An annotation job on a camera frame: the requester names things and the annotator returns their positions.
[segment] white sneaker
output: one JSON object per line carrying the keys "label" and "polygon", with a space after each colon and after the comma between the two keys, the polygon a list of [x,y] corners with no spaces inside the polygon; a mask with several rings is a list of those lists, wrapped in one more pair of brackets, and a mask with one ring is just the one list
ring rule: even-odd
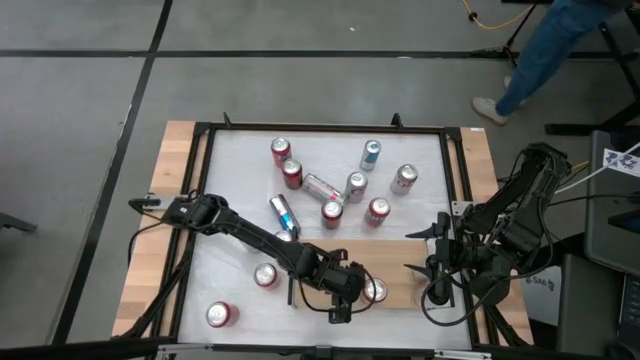
{"label": "white sneaker", "polygon": [[496,102],[493,99],[475,97],[471,100],[471,107],[480,116],[491,121],[493,125],[504,126],[509,120],[506,116],[500,116],[496,111]]}
{"label": "white sneaker", "polygon": [[[504,84],[504,89],[507,90],[509,88],[509,84],[511,84],[511,76],[505,76],[502,83]],[[525,106],[526,104],[527,104],[527,99],[524,99],[520,101],[520,105],[518,106]]]}

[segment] gray floor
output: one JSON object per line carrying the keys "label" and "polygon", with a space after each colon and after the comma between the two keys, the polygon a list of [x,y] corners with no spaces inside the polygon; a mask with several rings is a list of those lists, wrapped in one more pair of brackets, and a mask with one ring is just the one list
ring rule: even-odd
{"label": "gray floor", "polygon": [[[487,24],[523,7],[471,2]],[[0,50],[146,50],[161,0],[2,0]],[[540,8],[518,46],[544,12]],[[623,48],[640,43],[624,18],[611,27]],[[459,1],[261,2],[175,0],[161,49],[474,50],[499,46],[511,29],[484,31]],[[590,34],[580,50],[604,50]],[[0,347],[49,341],[102,181],[140,74],[142,59],[0,59],[0,211],[39,224],[33,235],[0,233]],[[167,120],[487,127],[499,176],[527,143],[547,141],[570,160],[588,139],[544,135],[552,121],[596,123],[632,96],[612,62],[567,63],[504,128],[469,106],[497,97],[510,68],[489,60],[158,59],[118,179],[71,341],[110,335],[139,217],[126,202],[149,187]],[[563,194],[566,197],[584,189]],[[559,236],[583,225],[584,205],[550,210]]]}

